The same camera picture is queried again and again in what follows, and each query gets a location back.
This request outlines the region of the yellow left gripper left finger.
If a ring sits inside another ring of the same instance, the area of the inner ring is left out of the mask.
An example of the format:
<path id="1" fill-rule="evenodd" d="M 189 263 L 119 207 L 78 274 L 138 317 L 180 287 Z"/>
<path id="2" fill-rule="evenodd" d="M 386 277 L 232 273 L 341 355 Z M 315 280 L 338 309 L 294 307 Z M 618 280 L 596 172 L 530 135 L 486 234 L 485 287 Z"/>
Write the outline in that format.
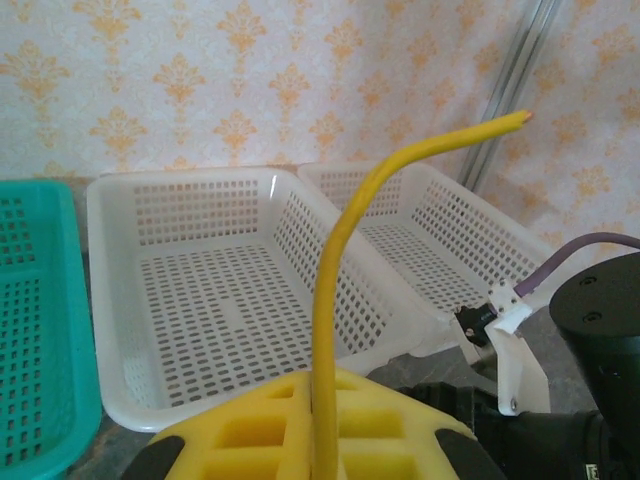
<path id="1" fill-rule="evenodd" d="M 129 479 L 309 479 L 310 374 L 284 375 L 157 433 Z"/>

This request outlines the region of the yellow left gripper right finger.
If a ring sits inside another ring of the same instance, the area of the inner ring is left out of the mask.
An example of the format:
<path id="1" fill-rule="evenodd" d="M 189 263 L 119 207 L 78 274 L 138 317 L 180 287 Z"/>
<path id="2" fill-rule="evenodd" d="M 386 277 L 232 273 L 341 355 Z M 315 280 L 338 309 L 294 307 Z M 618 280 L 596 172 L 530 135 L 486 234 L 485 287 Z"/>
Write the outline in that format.
<path id="1" fill-rule="evenodd" d="M 407 395 L 336 371 L 339 479 L 503 479 L 469 427 Z"/>

